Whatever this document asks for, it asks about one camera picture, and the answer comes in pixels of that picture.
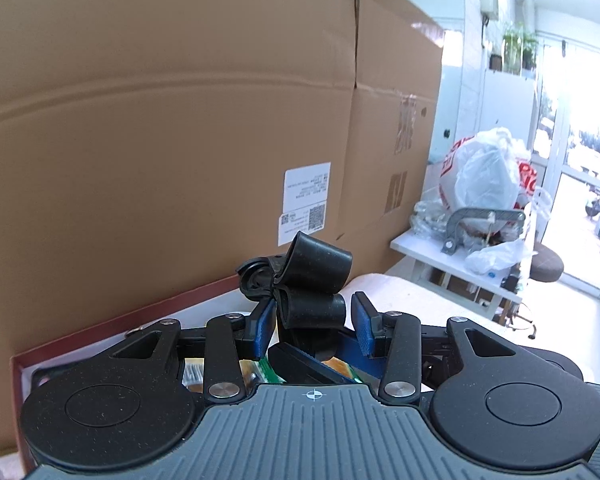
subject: qr code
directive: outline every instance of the qr code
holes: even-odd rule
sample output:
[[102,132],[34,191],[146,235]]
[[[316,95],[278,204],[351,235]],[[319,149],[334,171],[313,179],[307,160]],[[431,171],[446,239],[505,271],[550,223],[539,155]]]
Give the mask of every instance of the qr code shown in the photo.
[[317,231],[324,227],[324,206],[320,204],[309,209],[309,231]]

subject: potted plant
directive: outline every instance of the potted plant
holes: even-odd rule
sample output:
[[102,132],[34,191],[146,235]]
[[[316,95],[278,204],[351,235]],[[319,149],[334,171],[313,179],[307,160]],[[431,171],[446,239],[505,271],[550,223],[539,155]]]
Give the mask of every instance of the potted plant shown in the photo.
[[502,69],[504,72],[520,75],[522,46],[522,31],[513,23],[509,23],[502,35]]
[[536,50],[538,38],[531,32],[522,35],[522,75],[530,78],[536,76]]

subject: white cabinet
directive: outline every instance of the white cabinet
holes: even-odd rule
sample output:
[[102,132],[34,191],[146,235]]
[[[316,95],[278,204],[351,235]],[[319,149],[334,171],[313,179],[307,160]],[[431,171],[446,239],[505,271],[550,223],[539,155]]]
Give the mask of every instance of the white cabinet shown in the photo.
[[536,101],[536,82],[519,75],[487,70],[484,74],[480,131],[496,127],[528,145]]

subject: white table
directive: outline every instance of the white table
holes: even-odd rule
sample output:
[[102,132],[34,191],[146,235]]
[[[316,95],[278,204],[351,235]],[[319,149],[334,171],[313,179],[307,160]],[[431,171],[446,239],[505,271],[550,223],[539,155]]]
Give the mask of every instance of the white table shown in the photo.
[[[522,303],[521,294],[526,280],[520,280],[519,289],[516,292],[511,292],[500,286],[502,280],[509,275],[509,269],[496,271],[492,276],[488,274],[475,274],[467,269],[464,264],[467,251],[462,246],[459,246],[454,254],[445,254],[442,252],[442,241],[421,238],[409,230],[392,240],[390,247],[410,258],[409,260],[405,258],[405,260],[395,266],[391,274],[433,290],[437,294],[488,319],[493,319],[503,299],[510,301],[510,305],[513,308]],[[526,267],[526,274],[522,272],[523,276],[528,276],[528,266],[530,266],[530,259],[522,265],[523,268]],[[440,285],[429,281],[432,269],[443,271],[443,279]],[[472,283],[476,287],[492,292],[492,300],[489,302],[474,303],[467,298],[449,291],[447,286],[451,276],[456,276],[466,282]],[[501,316],[501,319],[501,322],[504,323],[505,316]]]

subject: brown stool seat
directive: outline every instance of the brown stool seat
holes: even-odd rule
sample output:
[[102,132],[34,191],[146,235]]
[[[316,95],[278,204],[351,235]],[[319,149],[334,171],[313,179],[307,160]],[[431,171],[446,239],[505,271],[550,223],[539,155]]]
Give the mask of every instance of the brown stool seat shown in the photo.
[[529,277],[536,282],[557,282],[564,272],[561,257],[540,242],[534,243],[534,251],[538,254],[531,258]]

